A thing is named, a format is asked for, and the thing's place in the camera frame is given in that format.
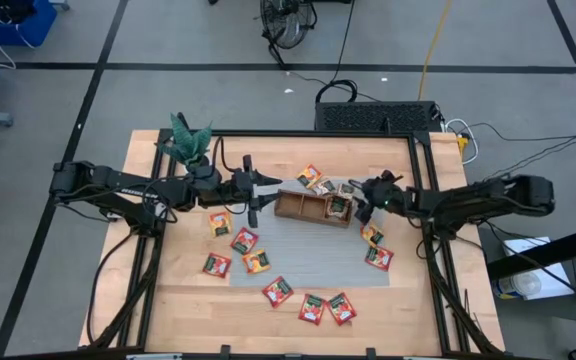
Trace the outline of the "red strawberry tea packet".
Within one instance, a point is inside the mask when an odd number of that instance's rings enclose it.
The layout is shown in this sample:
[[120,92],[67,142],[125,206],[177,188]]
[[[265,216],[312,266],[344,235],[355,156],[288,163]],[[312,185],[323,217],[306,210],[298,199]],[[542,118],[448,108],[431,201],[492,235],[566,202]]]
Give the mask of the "red strawberry tea packet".
[[357,316],[357,311],[351,304],[345,292],[341,292],[329,299],[327,301],[327,306],[333,316],[334,321],[339,326],[345,324]]
[[284,277],[279,276],[262,289],[262,294],[269,300],[273,308],[277,308],[291,297],[294,291]]
[[305,294],[298,318],[300,320],[319,325],[326,307],[326,303],[327,301],[321,297],[312,294]]
[[202,272],[219,278],[225,278],[231,263],[232,260],[228,257],[210,253],[202,267]]
[[259,236],[242,227],[232,240],[230,247],[241,255],[248,254],[257,244]]
[[388,271],[394,253],[386,248],[374,246],[369,247],[365,255],[364,261],[382,271]]

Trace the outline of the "white box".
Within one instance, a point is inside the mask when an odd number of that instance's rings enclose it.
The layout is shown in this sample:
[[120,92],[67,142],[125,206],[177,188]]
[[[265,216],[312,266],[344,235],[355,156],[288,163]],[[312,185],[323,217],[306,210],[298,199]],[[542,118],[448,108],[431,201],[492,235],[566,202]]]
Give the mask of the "white box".
[[[550,243],[548,237],[505,240],[503,247],[506,255],[524,252],[534,247]],[[544,298],[573,295],[566,285],[554,279],[549,273],[559,277],[570,285],[570,280],[560,263],[549,265],[545,270],[536,269],[509,277],[493,280],[493,293],[500,299],[537,300]]]

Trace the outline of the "large blue plastic bin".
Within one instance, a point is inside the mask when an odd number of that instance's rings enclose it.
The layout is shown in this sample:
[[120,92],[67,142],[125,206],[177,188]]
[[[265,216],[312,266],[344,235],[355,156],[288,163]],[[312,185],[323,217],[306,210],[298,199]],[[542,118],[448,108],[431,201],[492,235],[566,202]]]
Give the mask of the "large blue plastic bin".
[[39,47],[43,44],[57,17],[57,11],[49,0],[33,0],[32,5],[36,13],[22,23],[0,23],[0,45]]

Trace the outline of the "snake plant in white pot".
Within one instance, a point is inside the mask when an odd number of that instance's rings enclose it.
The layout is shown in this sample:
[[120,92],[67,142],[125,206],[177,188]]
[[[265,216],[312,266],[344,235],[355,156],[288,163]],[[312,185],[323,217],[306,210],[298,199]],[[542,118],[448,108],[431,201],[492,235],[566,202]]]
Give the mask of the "snake plant in white pot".
[[209,166],[207,158],[212,139],[211,126],[191,132],[182,113],[170,114],[172,136],[169,140],[159,141],[156,146],[172,160],[183,164],[188,171]]

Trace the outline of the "black computer case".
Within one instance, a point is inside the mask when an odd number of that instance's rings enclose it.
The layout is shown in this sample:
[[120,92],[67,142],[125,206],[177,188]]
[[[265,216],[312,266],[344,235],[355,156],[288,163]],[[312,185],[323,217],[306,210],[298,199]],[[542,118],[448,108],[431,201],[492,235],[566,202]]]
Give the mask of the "black computer case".
[[320,102],[317,131],[440,132],[444,116],[433,101]]

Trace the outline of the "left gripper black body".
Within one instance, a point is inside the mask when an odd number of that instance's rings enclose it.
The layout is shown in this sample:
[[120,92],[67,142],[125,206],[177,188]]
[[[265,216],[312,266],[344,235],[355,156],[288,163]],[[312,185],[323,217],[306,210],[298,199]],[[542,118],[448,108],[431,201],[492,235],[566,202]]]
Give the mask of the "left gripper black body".
[[231,179],[223,183],[221,203],[224,206],[244,204],[247,209],[248,225],[257,228],[257,211],[260,207],[259,201],[254,195],[257,173],[252,165],[252,156],[250,154],[243,156],[242,168],[229,166],[224,155],[221,156],[221,160],[223,167],[231,174]]

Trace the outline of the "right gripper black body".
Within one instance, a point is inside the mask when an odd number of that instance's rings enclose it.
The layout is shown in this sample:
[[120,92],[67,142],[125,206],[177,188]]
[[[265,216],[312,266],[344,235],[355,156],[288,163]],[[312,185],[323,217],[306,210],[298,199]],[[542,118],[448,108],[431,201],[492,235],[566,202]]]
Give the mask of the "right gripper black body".
[[365,198],[369,201],[366,205],[357,205],[354,216],[361,223],[368,223],[375,209],[381,209],[403,216],[407,208],[406,194],[396,185],[396,182],[402,179],[402,176],[395,176],[391,171],[384,170],[382,174],[377,177],[381,177],[384,180],[385,186],[383,188],[377,190],[361,190]]

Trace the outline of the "grey woven placemat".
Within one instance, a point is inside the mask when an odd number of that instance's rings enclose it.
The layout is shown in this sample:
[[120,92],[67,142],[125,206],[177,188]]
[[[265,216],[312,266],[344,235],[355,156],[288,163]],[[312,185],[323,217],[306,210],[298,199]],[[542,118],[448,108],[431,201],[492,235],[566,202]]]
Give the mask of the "grey woven placemat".
[[271,268],[249,274],[241,255],[233,252],[230,285],[263,287],[278,276],[294,287],[381,287],[389,276],[364,261],[368,244],[361,238],[360,223],[347,228],[277,217],[272,204],[257,213],[258,249],[266,251]]

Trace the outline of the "three-compartment wooden tray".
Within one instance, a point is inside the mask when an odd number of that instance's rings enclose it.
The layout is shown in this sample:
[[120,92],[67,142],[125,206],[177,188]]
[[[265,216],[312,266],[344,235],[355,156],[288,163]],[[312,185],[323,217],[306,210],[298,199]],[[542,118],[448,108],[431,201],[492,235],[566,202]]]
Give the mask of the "three-compartment wooden tray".
[[339,202],[340,197],[288,190],[280,190],[278,194],[274,205],[274,215],[277,217],[340,228],[348,228],[351,224],[352,203],[346,206],[341,217],[331,213],[333,204]]

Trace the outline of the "black floor fan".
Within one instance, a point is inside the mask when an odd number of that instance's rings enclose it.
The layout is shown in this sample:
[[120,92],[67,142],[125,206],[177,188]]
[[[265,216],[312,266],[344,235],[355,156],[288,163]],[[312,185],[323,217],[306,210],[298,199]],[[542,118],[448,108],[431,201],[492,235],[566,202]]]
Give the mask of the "black floor fan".
[[313,0],[260,0],[259,6],[262,37],[268,42],[272,58],[285,70],[280,50],[299,45],[317,24]]

